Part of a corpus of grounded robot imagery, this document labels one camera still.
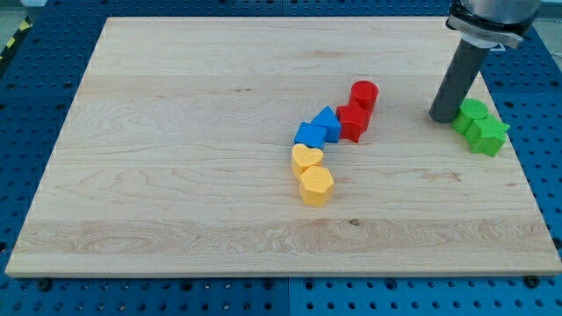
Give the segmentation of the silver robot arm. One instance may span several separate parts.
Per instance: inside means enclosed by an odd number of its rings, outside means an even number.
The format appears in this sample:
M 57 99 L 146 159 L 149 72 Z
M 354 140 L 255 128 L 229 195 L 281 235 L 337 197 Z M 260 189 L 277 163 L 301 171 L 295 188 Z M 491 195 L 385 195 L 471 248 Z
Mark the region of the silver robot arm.
M 453 0 L 446 25 L 478 48 L 518 48 L 532 25 L 540 0 Z

